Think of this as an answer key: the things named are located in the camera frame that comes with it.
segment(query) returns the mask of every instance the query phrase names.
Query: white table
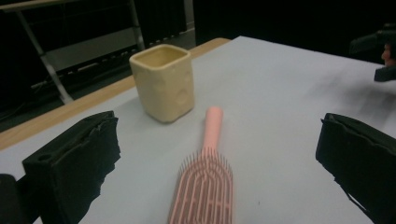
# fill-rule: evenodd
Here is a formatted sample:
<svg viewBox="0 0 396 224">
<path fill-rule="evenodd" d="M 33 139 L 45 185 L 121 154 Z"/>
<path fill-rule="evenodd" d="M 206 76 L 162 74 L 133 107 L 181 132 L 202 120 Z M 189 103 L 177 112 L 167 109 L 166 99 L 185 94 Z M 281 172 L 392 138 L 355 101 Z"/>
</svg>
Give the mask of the white table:
<svg viewBox="0 0 396 224">
<path fill-rule="evenodd" d="M 372 223 L 315 152 L 328 112 L 396 133 L 396 88 L 374 82 L 380 64 L 240 36 L 192 65 L 196 105 L 176 122 L 146 115 L 133 88 L 0 151 L 0 172 L 22 177 L 22 159 L 80 119 L 114 110 L 121 158 L 81 223 L 166 223 L 180 165 L 201 147 L 205 111 L 219 105 L 235 224 Z"/>
</svg>

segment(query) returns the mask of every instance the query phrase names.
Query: floor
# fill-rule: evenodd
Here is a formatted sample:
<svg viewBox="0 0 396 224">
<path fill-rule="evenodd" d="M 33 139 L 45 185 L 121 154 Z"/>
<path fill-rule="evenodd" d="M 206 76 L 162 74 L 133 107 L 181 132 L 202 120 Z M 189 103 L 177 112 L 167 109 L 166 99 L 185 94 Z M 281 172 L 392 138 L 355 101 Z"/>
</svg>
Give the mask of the floor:
<svg viewBox="0 0 396 224">
<path fill-rule="evenodd" d="M 165 39 L 162 42 L 157 42 L 152 46 L 162 43 L 179 46 L 183 49 L 192 49 L 195 47 L 194 29 L 192 28 L 179 36 Z M 61 81 L 71 97 L 76 100 L 130 76 L 132 72 L 128 60 L 133 54 L 133 51 L 121 54 L 105 63 L 72 75 L 63 76 Z M 43 85 L 34 89 L 35 97 L 31 101 L 10 108 L 8 111 L 0 111 L 0 132 L 64 105 L 50 78 L 43 83 Z"/>
</svg>

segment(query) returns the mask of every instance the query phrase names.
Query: hairbrush handle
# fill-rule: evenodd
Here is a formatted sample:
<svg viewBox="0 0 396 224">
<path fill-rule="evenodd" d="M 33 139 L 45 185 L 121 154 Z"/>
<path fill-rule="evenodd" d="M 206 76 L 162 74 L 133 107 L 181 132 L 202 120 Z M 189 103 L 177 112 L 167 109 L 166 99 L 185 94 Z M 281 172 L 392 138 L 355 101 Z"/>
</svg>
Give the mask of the hairbrush handle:
<svg viewBox="0 0 396 224">
<path fill-rule="evenodd" d="M 218 106 L 211 106 L 206 110 L 203 156 L 217 155 L 223 111 Z"/>
</svg>

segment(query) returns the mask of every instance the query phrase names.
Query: wooden table edge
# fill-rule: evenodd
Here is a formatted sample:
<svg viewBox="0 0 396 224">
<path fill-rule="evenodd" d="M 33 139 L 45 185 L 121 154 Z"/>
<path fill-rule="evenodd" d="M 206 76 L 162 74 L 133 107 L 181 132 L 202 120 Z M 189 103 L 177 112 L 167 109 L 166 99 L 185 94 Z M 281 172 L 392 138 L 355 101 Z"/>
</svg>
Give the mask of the wooden table edge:
<svg viewBox="0 0 396 224">
<path fill-rule="evenodd" d="M 197 58 L 212 49 L 228 43 L 229 41 L 230 39 L 221 37 L 212 39 L 200 46 L 191 49 L 191 56 L 192 58 Z M 0 150 L 11 147 L 20 141 L 23 141 L 58 123 L 61 123 L 64 120 L 70 119 L 75 115 L 99 105 L 104 101 L 109 100 L 133 87 L 133 76 L 126 77 L 98 91 L 83 96 L 70 104 L 60 106 L 41 116 L 30 119 L 16 127 L 3 131 L 0 133 Z"/>
</svg>

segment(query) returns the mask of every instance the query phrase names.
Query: cup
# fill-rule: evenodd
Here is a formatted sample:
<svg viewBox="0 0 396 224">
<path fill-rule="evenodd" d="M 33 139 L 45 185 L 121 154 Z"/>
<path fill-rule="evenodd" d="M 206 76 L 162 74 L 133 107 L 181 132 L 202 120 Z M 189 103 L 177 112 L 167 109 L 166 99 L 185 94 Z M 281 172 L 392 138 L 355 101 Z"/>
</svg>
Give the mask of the cup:
<svg viewBox="0 0 396 224">
<path fill-rule="evenodd" d="M 129 59 L 137 94 L 145 111 L 161 122 L 173 122 L 194 107 L 191 53 L 161 44 Z"/>
</svg>

